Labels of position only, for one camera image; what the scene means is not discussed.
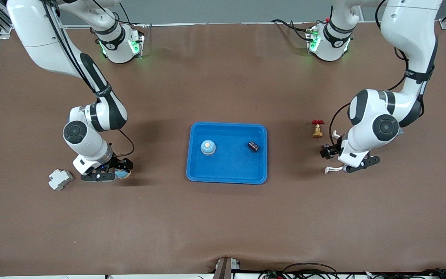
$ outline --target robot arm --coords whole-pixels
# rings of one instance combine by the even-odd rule
[[[318,21],[312,27],[314,32],[309,35],[313,41],[308,43],[311,53],[319,59],[334,61],[347,51],[350,35],[359,22],[355,6],[377,7],[381,0],[331,0],[331,15],[329,21]]]
[[[115,14],[107,9],[119,2],[120,0],[60,0],[59,6],[91,26],[91,31],[99,38],[103,54],[108,59],[115,63],[125,63],[142,56],[144,34],[127,24],[119,24]]]
[[[400,127],[419,118],[434,69],[434,20],[441,1],[388,1],[381,31],[387,41],[407,55],[406,80],[401,92],[362,90],[352,99],[348,116],[353,127],[338,139],[335,148],[344,168],[364,167],[370,150],[390,143]]]
[[[82,78],[96,97],[90,105],[71,109],[63,130],[65,141],[78,154],[73,165],[79,173],[88,175],[106,163],[118,163],[98,132],[121,129],[127,112],[92,58],[70,42],[57,16],[56,1],[9,0],[7,8],[32,60],[48,71]]]

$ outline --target gray floor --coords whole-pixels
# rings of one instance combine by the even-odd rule
[[[131,22],[138,23],[238,23],[249,21],[315,21],[329,15],[326,0],[122,0]],[[117,5],[122,20],[125,15]],[[364,8],[366,21],[374,21],[375,9]],[[446,14],[446,0],[439,15]],[[65,25],[85,24],[76,16],[62,11]]]

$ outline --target black battery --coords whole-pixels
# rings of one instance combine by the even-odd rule
[[[250,142],[247,144],[247,146],[248,146],[248,148],[249,148],[250,150],[252,150],[253,152],[258,152],[258,151],[259,151],[259,146],[258,146],[257,144],[255,144],[253,141],[250,141]]]

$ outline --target blue plastic tray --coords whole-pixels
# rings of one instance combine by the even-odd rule
[[[212,155],[201,152],[201,144],[216,144]],[[249,141],[258,152],[247,147]],[[192,181],[262,184],[268,176],[268,133],[263,125],[197,122],[190,130],[187,177]]]

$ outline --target brown table surface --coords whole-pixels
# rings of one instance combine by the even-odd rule
[[[384,89],[404,65],[374,24],[360,24],[337,62],[308,56],[293,30],[275,25],[156,27],[143,59],[116,65],[88,30],[69,30],[129,112],[136,150],[130,178],[79,179],[62,129],[69,110],[92,103],[78,78],[37,67],[16,34],[0,42],[0,276],[209,272],[216,259],[242,269],[318,262],[341,272],[446,268],[446,31],[437,30],[426,114],[372,153],[382,161],[353,174],[318,154],[313,119],[363,88]],[[345,112],[335,127],[350,127]],[[190,182],[191,125],[252,122],[268,129],[264,185]],[[105,132],[116,152],[129,143]]]

